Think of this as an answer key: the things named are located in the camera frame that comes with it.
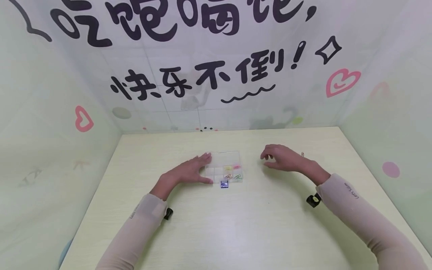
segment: wavy line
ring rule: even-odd
[[[18,2],[16,2],[15,0],[9,0],[9,2],[11,2],[18,9],[18,11],[21,13],[22,17],[25,20],[25,23],[27,24],[27,32],[29,32],[30,34],[39,35],[39,36],[45,38],[48,42],[53,41],[52,38],[47,33],[45,33],[44,31],[38,30],[38,29],[34,29],[32,27],[32,23],[30,21],[29,16],[27,15],[25,10],[22,8],[22,6]]]
[[[276,87],[276,84],[273,84],[273,86],[270,87],[269,89],[266,89],[266,88],[264,88],[264,87],[260,87],[260,89],[259,89],[258,92],[256,92],[256,93],[247,92],[247,93],[246,93],[244,96],[242,96],[241,98],[233,97],[232,99],[230,99],[230,100],[228,100],[228,101],[223,100],[223,99],[221,99],[220,101],[222,101],[223,103],[231,103],[231,102],[233,102],[234,100],[239,100],[239,101],[240,101],[240,100],[245,99],[248,95],[249,95],[249,96],[256,96],[256,95],[258,95],[261,91],[264,91],[264,92],[270,92],[270,91],[273,90],[275,87]]]

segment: person's right hand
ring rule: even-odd
[[[290,148],[280,144],[267,144],[261,153],[261,159],[275,159],[276,162],[266,162],[265,166],[286,172],[303,173],[307,158],[302,157]]]

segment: beige sleeve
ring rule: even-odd
[[[375,254],[380,270],[428,269],[408,238],[363,199],[349,182],[333,174],[316,189],[327,208]]]
[[[148,240],[161,224],[167,203],[147,194],[112,239],[96,270],[133,270]]]

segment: person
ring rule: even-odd
[[[330,175],[317,162],[283,145],[266,145],[260,158],[275,160],[264,163],[269,168],[299,172],[309,178],[328,209],[373,252],[379,270],[428,269],[408,238],[339,175]],[[96,270],[133,270],[146,243],[161,224],[170,192],[179,183],[212,184],[211,179],[199,175],[199,169],[210,162],[211,154],[205,153],[162,174],[111,241]]]

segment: exclamation mark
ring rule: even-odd
[[[294,56],[294,64],[291,65],[291,69],[295,69],[297,67],[297,62],[300,60],[300,57],[302,56],[303,50],[306,47],[306,41],[302,41],[299,44],[299,47],[297,48],[297,51],[295,52]]]

